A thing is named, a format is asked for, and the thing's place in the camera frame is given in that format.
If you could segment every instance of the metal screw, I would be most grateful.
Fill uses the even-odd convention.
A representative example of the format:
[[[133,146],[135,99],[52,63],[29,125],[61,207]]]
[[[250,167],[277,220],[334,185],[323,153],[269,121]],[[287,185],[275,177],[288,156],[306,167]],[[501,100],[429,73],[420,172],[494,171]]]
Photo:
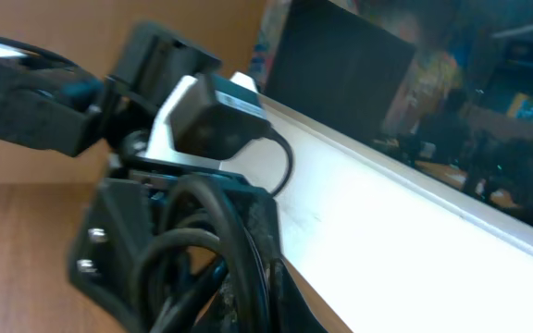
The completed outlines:
[[[93,261],[90,259],[78,260],[78,270],[83,274],[95,274],[98,272],[96,267],[93,265]]]
[[[108,237],[102,228],[88,229],[88,236],[93,243],[103,243],[108,241]]]

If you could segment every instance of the wooden desk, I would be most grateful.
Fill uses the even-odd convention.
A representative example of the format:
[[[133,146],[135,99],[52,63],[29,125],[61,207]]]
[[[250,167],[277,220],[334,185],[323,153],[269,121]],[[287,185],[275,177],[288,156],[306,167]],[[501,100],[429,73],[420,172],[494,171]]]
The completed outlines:
[[[454,187],[458,191],[461,191],[464,187],[467,173],[463,170],[443,164],[420,161],[417,161],[416,165],[423,173]],[[504,189],[499,189],[498,191],[494,192],[490,196],[490,199],[501,208],[520,207],[518,204],[514,203],[511,194]]]
[[[92,193],[92,185],[0,185],[0,333],[123,331],[67,283],[68,245]],[[291,273],[324,327],[350,332]]]

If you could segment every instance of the wooden surface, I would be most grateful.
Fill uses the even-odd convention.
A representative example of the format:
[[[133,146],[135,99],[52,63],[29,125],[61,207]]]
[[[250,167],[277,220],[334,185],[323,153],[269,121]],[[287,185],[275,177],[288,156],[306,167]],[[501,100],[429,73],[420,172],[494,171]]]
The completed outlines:
[[[265,0],[0,0],[0,35],[55,51],[102,77],[133,24],[157,21],[223,60],[222,73],[246,70]],[[103,144],[78,159],[0,142],[0,183],[95,182]]]
[[[0,333],[122,332],[66,279],[68,245],[91,195],[90,185],[0,185]],[[291,273],[324,327],[350,332]]]
[[[420,167],[420,170],[423,173],[454,187],[456,190],[460,191],[464,187],[467,173],[463,170],[437,163],[418,161],[416,164]],[[504,189],[499,189],[493,193],[490,196],[490,199],[502,208],[520,207],[518,204],[514,203],[511,194]]]

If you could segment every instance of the black cable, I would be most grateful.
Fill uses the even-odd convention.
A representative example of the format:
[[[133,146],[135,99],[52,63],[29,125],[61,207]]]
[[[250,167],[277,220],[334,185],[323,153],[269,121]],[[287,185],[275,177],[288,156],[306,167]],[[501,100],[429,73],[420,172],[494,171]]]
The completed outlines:
[[[219,238],[216,235],[200,229],[179,228],[155,237],[143,251],[141,260],[137,262],[133,273],[131,295],[133,306],[144,327],[149,328],[154,323],[148,300],[148,281],[151,273],[168,250],[187,246],[202,247],[214,253],[221,252]]]
[[[160,261],[148,280],[149,307],[152,317],[157,317],[162,304],[170,295],[178,295],[193,283],[191,274],[191,256],[186,251],[170,251]]]
[[[176,226],[176,228],[200,228],[206,231],[209,231],[215,234],[215,230],[211,223],[209,222],[209,215],[201,210],[198,213],[192,214],[190,216],[184,217]],[[188,260],[188,264],[182,262],[182,256],[185,256]],[[170,288],[167,290],[166,283],[168,284],[177,284],[178,290],[187,289],[190,287],[190,256],[187,253],[174,253],[164,258],[157,266],[156,271],[151,275],[149,281],[149,290],[150,290],[150,308],[152,311],[152,316],[156,317],[159,314],[159,310],[162,307],[162,303],[169,296],[169,293],[177,292],[176,289]],[[171,279],[176,279],[169,282],[167,279],[167,273],[173,272],[176,270],[177,275]]]
[[[181,177],[167,198],[159,231],[174,227],[178,222],[178,211],[184,204],[183,200],[186,202],[191,198],[196,199],[206,210],[220,239],[218,253],[228,266],[241,332],[270,332],[270,312],[263,267],[255,258],[255,249],[248,240],[240,217],[214,180],[200,175]]]
[[[206,268],[194,285],[178,298],[167,299],[151,333],[180,333],[194,325],[194,320],[206,302],[219,290],[228,269],[223,259],[216,259]]]
[[[284,188],[285,185],[289,182],[289,179],[291,178],[291,174],[293,173],[293,167],[294,167],[294,158],[293,158],[293,149],[291,148],[291,145],[283,138],[282,135],[280,135],[275,129],[271,128],[271,131],[266,136],[267,139],[270,139],[276,143],[278,143],[281,148],[285,151],[285,155],[287,156],[287,168],[285,169],[285,175],[283,176],[283,179],[277,185],[275,190],[271,192],[273,196],[278,195]]]
[[[64,56],[58,55],[58,54],[56,54],[54,52],[51,52],[49,50],[45,50],[45,49],[43,49],[41,47],[38,47],[38,46],[30,45],[30,44],[19,42],[19,41],[14,41],[12,39],[8,39],[8,38],[5,38],[5,37],[0,37],[0,44],[11,46],[11,47],[14,47],[14,48],[17,48],[17,49],[20,49],[20,50],[24,50],[24,51],[28,51],[28,52],[31,52],[31,53],[35,53],[35,54],[43,56],[43,57],[45,57],[45,58],[47,58],[49,60],[63,62],[63,63],[66,63],[68,65],[71,65],[71,66],[77,66],[73,61],[65,58]]]

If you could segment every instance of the cable bundle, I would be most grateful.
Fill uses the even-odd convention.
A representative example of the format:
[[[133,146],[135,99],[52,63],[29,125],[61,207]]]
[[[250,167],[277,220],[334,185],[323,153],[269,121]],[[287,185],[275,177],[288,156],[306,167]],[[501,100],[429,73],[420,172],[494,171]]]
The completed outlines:
[[[179,219],[179,207],[190,200],[202,210]],[[217,254],[194,277],[188,270],[188,256],[174,255],[190,246]],[[167,273],[175,271],[176,282],[167,286]],[[251,236],[215,181],[196,175],[182,177],[168,194],[158,236],[143,252],[133,275],[132,303],[143,327],[154,333],[190,330],[227,274],[241,332],[270,332],[267,284]]]

